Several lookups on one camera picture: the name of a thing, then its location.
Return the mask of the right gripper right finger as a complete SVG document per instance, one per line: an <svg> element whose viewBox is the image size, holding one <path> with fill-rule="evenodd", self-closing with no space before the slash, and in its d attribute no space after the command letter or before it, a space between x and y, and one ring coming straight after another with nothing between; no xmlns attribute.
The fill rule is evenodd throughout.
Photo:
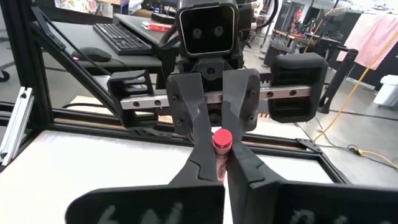
<svg viewBox="0 0 398 224"><path fill-rule="evenodd" d="M241 142L228 185L233 224L398 224L398 190L286 180Z"/></svg>

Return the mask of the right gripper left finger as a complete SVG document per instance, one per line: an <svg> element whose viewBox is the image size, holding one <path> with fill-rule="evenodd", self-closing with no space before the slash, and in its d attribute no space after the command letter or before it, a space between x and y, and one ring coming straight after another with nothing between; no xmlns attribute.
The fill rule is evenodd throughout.
<svg viewBox="0 0 398 224"><path fill-rule="evenodd" d="M66 224L223 224L224 185L211 143L196 143L167 185L92 190L65 212Z"/></svg>

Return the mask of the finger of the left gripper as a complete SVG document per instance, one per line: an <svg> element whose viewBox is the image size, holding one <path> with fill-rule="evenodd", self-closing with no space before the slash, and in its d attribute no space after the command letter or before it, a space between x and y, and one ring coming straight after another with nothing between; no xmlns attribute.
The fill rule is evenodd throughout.
<svg viewBox="0 0 398 224"><path fill-rule="evenodd" d="M178 73L166 83L177 134L191 135L195 152L213 152L212 132L200 73Z"/></svg>
<svg viewBox="0 0 398 224"><path fill-rule="evenodd" d="M223 72L222 128L230 131L234 143L257 126L259 89L260 76L256 69Z"/></svg>

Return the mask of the red crayon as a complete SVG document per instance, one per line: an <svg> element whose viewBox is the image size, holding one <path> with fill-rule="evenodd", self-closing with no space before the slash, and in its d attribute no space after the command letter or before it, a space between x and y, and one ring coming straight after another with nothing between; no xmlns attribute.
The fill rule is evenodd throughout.
<svg viewBox="0 0 398 224"><path fill-rule="evenodd" d="M233 136L227 129L219 129L213 134L213 148L216 157L216 174L219 182L224 181Z"/></svg>

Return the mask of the black floor stand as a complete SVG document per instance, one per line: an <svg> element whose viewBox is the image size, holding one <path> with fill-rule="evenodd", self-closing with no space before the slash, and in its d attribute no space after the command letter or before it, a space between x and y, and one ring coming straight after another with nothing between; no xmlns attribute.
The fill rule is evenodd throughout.
<svg viewBox="0 0 398 224"><path fill-rule="evenodd" d="M347 49L346 55L342 60L340 67L336 71L334 77L326 88L323 96L320 98L317 111L323 114L328 114L330 112L331 102L336 95L339 87L343 83L343 80L349 75L352 68L354 67L354 61L358 55L356 49Z"/></svg>

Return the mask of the red flat packet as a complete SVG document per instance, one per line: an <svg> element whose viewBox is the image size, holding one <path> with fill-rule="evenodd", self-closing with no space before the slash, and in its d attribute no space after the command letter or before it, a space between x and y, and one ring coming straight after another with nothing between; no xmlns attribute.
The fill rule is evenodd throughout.
<svg viewBox="0 0 398 224"><path fill-rule="evenodd" d="M149 22L149 21L142 22L141 26L145 30L151 30L151 31L155 31L155 32L167 32L172 27L172 25L170 25L170 24L161 24L161 23Z"/></svg>

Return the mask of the pink cloth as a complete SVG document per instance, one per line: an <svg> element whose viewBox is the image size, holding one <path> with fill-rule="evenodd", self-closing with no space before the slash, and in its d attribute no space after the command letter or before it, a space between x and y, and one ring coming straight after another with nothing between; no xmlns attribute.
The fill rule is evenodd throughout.
<svg viewBox="0 0 398 224"><path fill-rule="evenodd" d="M363 67L370 66L379 51L385 51L370 67L376 70L398 41L398 16L392 14L361 14L344 45L356 49L355 62Z"/></svg>

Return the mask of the black keyboard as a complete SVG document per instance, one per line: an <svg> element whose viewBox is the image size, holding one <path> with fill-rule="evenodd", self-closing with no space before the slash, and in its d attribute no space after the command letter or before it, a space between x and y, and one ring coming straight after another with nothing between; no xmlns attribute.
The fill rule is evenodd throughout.
<svg viewBox="0 0 398 224"><path fill-rule="evenodd" d="M151 55L152 46L120 24L94 24L93 30L117 55Z"/></svg>

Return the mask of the white waste bin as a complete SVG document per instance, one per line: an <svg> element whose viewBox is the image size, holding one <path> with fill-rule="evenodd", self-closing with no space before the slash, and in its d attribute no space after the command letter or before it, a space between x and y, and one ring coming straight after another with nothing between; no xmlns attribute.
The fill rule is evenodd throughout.
<svg viewBox="0 0 398 224"><path fill-rule="evenodd" d="M386 75L381 78L382 87L373 103L388 108L398 108L398 75Z"/></svg>

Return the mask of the black computer mouse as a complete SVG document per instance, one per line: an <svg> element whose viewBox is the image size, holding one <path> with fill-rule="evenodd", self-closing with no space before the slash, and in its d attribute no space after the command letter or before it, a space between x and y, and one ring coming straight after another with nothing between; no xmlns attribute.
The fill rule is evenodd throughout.
<svg viewBox="0 0 398 224"><path fill-rule="evenodd" d="M109 53L96 47L82 47L75 50L72 57L81 61L87 61L89 58L94 62L108 62L112 59Z"/></svg>

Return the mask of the black desk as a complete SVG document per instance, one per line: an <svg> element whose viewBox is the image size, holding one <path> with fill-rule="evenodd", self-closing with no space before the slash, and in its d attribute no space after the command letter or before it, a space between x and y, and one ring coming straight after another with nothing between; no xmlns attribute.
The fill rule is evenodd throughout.
<svg viewBox="0 0 398 224"><path fill-rule="evenodd" d="M164 73L169 75L175 69L175 59L178 55L178 46L175 45L167 51L159 50L159 42L163 36L162 32L146 30L142 23L149 22L149 18L115 14L113 22L124 24L140 39L146 41L153 48L152 55L130 55L119 56L97 35L91 25L70 24L66 22L55 22L54 24L66 37L78 48L96 47L112 55L112 60L107 63L100 63L99 66L109 72L120 72L146 69L149 73Z"/></svg>

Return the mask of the floral patterned cloth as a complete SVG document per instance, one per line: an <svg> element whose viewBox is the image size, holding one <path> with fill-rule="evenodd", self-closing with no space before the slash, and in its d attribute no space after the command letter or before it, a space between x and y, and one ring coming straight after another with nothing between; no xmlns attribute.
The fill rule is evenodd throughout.
<svg viewBox="0 0 398 224"><path fill-rule="evenodd" d="M97 16L112 17L111 3L100 0L54 0L55 7L69 11L94 14Z"/></svg>

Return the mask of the silver aluminium extrusion bar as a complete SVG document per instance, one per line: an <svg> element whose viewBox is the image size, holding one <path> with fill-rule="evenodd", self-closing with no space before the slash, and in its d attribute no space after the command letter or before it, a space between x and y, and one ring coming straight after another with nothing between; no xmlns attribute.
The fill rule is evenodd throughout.
<svg viewBox="0 0 398 224"><path fill-rule="evenodd" d="M0 166L8 166L16 157L33 104L32 88L21 87L0 145Z"/></svg>

